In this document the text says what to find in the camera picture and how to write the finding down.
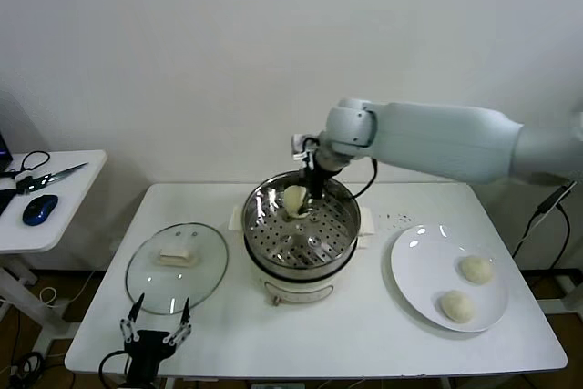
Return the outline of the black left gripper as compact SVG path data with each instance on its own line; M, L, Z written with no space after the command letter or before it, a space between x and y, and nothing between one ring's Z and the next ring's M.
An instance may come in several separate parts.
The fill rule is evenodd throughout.
M138 331L136 321L144 298L145 294L141 293L128 316L122 318L119 323L125 352L131 359L125 384L154 384L160 364L171 357L176 351L176 346L181 346L192 333L189 299L185 301L179 328L174 333Z

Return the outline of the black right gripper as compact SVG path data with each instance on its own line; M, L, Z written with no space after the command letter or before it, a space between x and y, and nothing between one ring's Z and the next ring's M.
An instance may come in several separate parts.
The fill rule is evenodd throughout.
M305 197L298 208L298 217L305 218L320 208L322 191L326 182L340 173L339 170L322 168L317 161L302 160L300 183L307 189L309 196Z

